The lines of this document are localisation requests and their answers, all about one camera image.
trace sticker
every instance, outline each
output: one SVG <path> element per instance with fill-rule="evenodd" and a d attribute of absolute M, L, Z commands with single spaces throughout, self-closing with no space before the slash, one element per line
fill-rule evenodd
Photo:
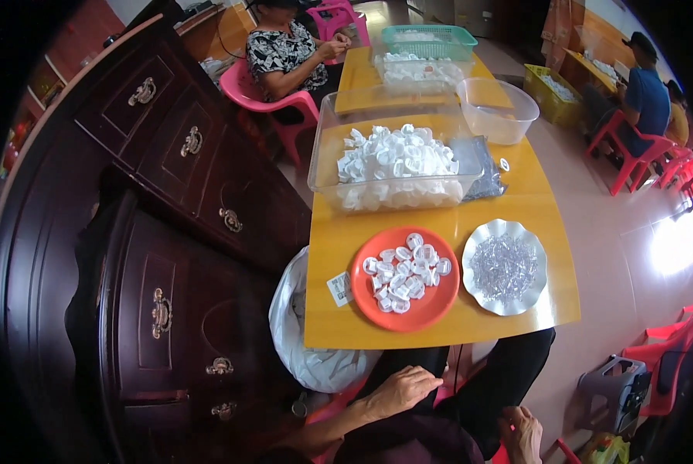
<path fill-rule="evenodd" d="M 342 307 L 344 304 L 354 301 L 354 295 L 351 293 L 351 278 L 347 272 L 337 275 L 326 283 L 331 290 L 331 296 L 334 297 L 336 306 Z"/>

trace white plastic bag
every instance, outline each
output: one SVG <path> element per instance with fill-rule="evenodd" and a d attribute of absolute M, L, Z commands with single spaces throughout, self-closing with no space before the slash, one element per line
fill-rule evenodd
<path fill-rule="evenodd" d="M 269 328 L 282 363 L 306 388 L 340 393 L 364 379 L 381 350 L 322 350 L 305 348 L 305 282 L 308 246 L 287 265 L 269 307 Z"/>

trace black pants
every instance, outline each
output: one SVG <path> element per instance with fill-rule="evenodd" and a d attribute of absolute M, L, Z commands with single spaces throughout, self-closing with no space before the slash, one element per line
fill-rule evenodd
<path fill-rule="evenodd" d="M 483 459 L 490 460 L 501 443 L 496 422 L 501 410 L 521 404 L 545 366 L 554 340 L 553 328 L 500 339 L 488 355 L 487 364 L 456 395 L 444 399 L 434 409 L 434 390 L 411 411 L 458 420 L 478 444 Z M 449 353 L 450 347 L 386 350 L 354 399 L 370 395 L 389 376 L 408 365 L 422 366 L 441 377 Z"/>
<path fill-rule="evenodd" d="M 604 95 L 601 95 L 596 87 L 592 84 L 586 84 L 581 92 L 581 97 L 583 98 L 583 106 L 586 108 L 589 120 L 593 126 L 591 131 L 592 136 L 599 134 L 599 131 L 606 123 L 612 119 L 614 113 L 620 109 L 620 107 L 612 100 Z M 617 129 L 617 135 L 620 136 L 620 140 L 623 144 L 627 146 L 628 152 L 632 154 L 633 157 L 637 158 L 642 155 L 642 152 L 635 149 L 635 140 L 638 138 L 635 131 L 629 124 L 621 124 Z"/>
<path fill-rule="evenodd" d="M 320 105 L 323 102 L 323 97 L 333 92 L 338 92 L 343 68 L 343 63 L 327 65 L 325 70 L 329 73 L 329 80 L 319 88 L 308 90 L 310 96 L 313 97 L 315 106 L 318 107 L 318 111 L 320 111 Z M 300 113 L 300 110 L 294 106 L 288 106 L 282 108 L 281 110 L 273 111 L 271 116 L 283 125 L 300 124 L 305 120 L 303 114 Z"/>

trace floor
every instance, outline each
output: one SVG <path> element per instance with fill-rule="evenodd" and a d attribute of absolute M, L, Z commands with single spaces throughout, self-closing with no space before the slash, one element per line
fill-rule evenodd
<path fill-rule="evenodd" d="M 388 25 L 422 22 L 400 1 L 368 2 L 355 10 L 367 15 L 372 41 Z M 475 52 L 492 73 L 524 74 L 523 62 L 504 46 L 478 42 Z M 584 141 L 575 132 L 540 118 L 527 137 L 565 224 L 581 303 L 581 321 L 556 328 L 545 369 L 523 402 L 545 428 L 543 458 L 563 462 L 562 453 L 550 449 L 556 438 L 563 437 L 574 448 L 590 436 L 574 429 L 580 375 L 637 343 L 644 329 L 675 322 L 680 309 L 693 304 L 693 212 L 679 213 L 683 200 L 673 190 L 623 191 L 611 197 L 608 186 L 615 169 L 603 160 L 584 159 Z M 309 157 L 303 153 L 300 172 L 286 162 L 280 168 L 312 205 L 306 181 Z M 492 346 L 484 345 L 463 348 L 461 374 Z M 454 350 L 450 364 L 454 369 Z"/>

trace brass drawer pull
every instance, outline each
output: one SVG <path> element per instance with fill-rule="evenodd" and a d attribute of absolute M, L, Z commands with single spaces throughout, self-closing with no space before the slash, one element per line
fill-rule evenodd
<path fill-rule="evenodd" d="M 182 158 L 187 157 L 189 153 L 197 154 L 199 150 L 203 147 L 203 133 L 199 131 L 199 128 L 195 125 L 189 129 L 189 135 L 184 139 L 184 145 L 182 145 Z"/>
<path fill-rule="evenodd" d="M 238 220 L 238 215 L 232 209 L 220 208 L 218 214 L 231 232 L 240 232 L 243 229 L 243 224 Z"/>
<path fill-rule="evenodd" d="M 212 361 L 212 366 L 207 366 L 205 369 L 208 374 L 221 376 L 222 374 L 230 374 L 233 372 L 233 363 L 228 358 L 215 358 Z"/>
<path fill-rule="evenodd" d="M 128 100 L 128 105 L 135 106 L 137 102 L 145 105 L 153 97 L 156 96 L 156 83 L 153 81 L 152 77 L 147 78 L 143 81 L 143 85 L 135 90 L 135 94 Z"/>
<path fill-rule="evenodd" d="M 163 290 L 157 288 L 153 293 L 153 302 L 156 307 L 151 312 L 153 316 L 153 338 L 160 339 L 161 334 L 171 330 L 171 302 L 163 295 Z"/>
<path fill-rule="evenodd" d="M 210 410 L 212 416 L 217 416 L 221 421 L 229 421 L 236 412 L 236 402 L 222 403 L 220 406 L 213 406 Z"/>

